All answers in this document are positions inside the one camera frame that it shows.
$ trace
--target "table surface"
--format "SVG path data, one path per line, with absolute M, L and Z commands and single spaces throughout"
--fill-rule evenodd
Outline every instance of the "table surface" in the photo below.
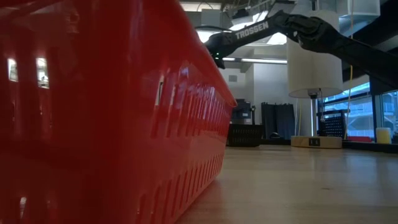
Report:
M 398 223 L 398 156 L 290 146 L 229 148 L 183 223 Z

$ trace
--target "robotic arm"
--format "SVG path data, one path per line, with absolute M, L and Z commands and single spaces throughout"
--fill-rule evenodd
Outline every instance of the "robotic arm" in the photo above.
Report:
M 398 89 L 397 57 L 343 36 L 332 25 L 317 17 L 279 11 L 241 30 L 214 34 L 205 45 L 217 66 L 225 68 L 224 57 L 239 47 L 278 32 L 299 43 L 303 49 L 332 54 Z

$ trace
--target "lamp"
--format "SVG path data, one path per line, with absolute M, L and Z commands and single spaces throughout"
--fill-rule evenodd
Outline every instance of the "lamp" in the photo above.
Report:
M 332 11 L 312 11 L 310 16 L 319 17 L 339 29 L 338 15 Z M 312 100 L 312 137 L 317 136 L 317 107 L 319 97 L 333 96 L 343 90 L 341 60 L 330 54 L 320 54 L 302 49 L 298 43 L 287 41 L 287 67 L 289 96 Z M 311 138 L 296 138 L 311 146 Z

